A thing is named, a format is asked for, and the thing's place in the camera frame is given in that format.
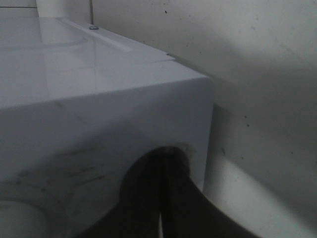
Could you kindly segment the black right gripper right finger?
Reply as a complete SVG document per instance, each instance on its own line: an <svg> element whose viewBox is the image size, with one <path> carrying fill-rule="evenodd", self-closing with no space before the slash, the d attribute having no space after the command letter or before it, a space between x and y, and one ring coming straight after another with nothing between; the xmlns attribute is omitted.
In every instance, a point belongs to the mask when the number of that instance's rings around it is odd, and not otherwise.
<svg viewBox="0 0 317 238"><path fill-rule="evenodd" d="M165 238L254 238L255 234L226 216L208 201L189 177L186 154L163 148Z"/></svg>

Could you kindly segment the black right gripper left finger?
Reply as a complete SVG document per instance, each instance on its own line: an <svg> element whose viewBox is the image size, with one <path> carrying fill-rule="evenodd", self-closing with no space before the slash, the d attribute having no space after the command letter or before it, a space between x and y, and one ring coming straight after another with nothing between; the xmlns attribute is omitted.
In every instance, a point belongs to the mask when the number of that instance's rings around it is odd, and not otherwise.
<svg viewBox="0 0 317 238"><path fill-rule="evenodd" d="M87 230L78 234L78 237L159 237L163 153L164 149L161 147L139 158L121 183L118 204Z"/></svg>

